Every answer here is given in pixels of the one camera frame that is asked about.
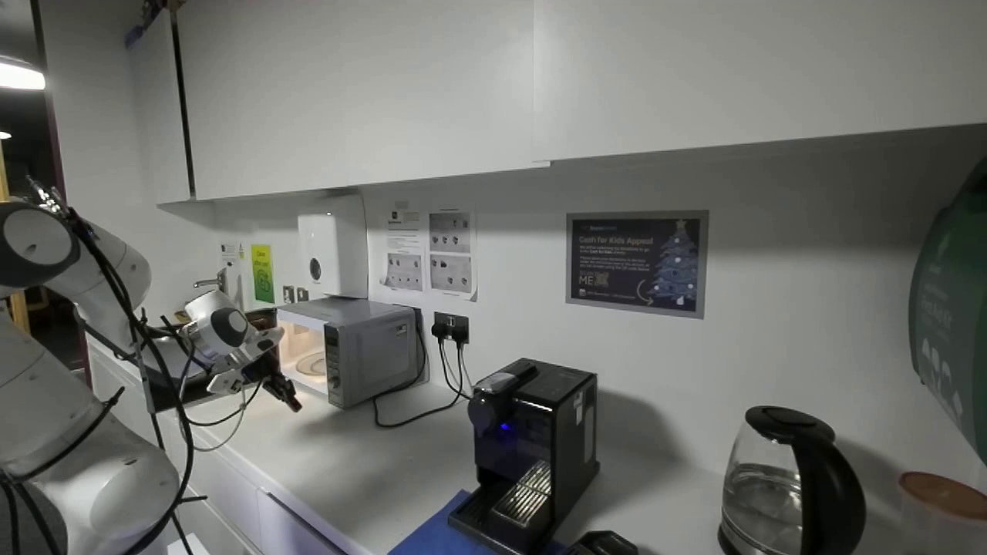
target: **kettle handle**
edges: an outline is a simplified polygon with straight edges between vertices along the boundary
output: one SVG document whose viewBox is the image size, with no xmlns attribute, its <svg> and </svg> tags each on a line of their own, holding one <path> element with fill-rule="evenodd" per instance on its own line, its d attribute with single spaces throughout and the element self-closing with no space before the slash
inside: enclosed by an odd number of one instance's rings
<svg viewBox="0 0 987 555">
<path fill-rule="evenodd" d="M 831 440 L 797 446 L 801 475 L 801 555 L 850 555 L 866 501 L 850 463 Z"/>
</svg>

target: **white countertop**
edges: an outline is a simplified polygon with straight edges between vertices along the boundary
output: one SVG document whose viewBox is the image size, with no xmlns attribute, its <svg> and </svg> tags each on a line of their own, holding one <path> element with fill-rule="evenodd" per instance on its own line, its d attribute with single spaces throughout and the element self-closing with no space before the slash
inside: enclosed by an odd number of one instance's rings
<svg viewBox="0 0 987 555">
<path fill-rule="evenodd" d="M 382 401 L 382 415 L 407 418 L 446 396 L 420 385 Z M 376 430 L 370 406 L 339 415 L 314 396 L 303 396 L 303 404 L 303 415 L 289 415 L 261 392 L 226 454 L 357 546 L 387 553 L 455 491 L 474 491 L 467 404 L 399 431 Z M 208 401 L 188 415 L 215 419 L 231 406 L 238 398 Z M 601 396 L 597 459 L 601 473 L 556 534 L 560 543 L 586 532 L 616 532 L 650 555 L 717 553 L 721 477 L 664 458 L 660 427 L 650 430 L 649 415 Z"/>
</svg>

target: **kettle lid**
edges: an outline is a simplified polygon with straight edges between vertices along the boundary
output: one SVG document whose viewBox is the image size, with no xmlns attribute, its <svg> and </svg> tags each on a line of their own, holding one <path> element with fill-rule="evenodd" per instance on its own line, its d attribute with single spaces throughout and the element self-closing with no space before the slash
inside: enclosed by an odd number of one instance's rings
<svg viewBox="0 0 987 555">
<path fill-rule="evenodd" d="M 749 406 L 746 423 L 776 446 L 804 446 L 804 440 L 832 440 L 837 431 L 808 415 L 790 412 L 790 406 Z"/>
</svg>

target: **framed poster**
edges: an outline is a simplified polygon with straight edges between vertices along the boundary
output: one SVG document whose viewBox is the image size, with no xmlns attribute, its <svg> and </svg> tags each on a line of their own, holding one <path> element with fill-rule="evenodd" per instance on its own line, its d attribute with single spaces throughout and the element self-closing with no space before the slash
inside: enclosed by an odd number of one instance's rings
<svg viewBox="0 0 987 555">
<path fill-rule="evenodd" d="M 590 212 L 568 222 L 568 299 L 703 317 L 710 212 Z"/>
</svg>

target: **ceiling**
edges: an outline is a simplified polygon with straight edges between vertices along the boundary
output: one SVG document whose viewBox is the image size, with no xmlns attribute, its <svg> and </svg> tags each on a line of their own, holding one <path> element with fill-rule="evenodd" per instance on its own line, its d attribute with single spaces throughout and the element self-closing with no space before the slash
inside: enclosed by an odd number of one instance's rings
<svg viewBox="0 0 987 555">
<path fill-rule="evenodd" d="M 36 63 L 30 0 L 0 0 L 0 55 Z"/>
</svg>

